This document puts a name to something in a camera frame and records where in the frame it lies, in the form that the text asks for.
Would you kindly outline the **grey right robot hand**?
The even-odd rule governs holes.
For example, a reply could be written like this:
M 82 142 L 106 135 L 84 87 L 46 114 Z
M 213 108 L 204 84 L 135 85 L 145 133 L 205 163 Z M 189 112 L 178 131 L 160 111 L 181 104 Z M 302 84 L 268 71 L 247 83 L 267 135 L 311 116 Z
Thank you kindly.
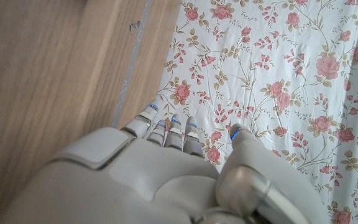
M 58 151 L 0 223 L 329 223 L 308 179 L 244 126 L 231 128 L 232 153 L 217 170 L 195 118 L 154 123 L 158 108 Z

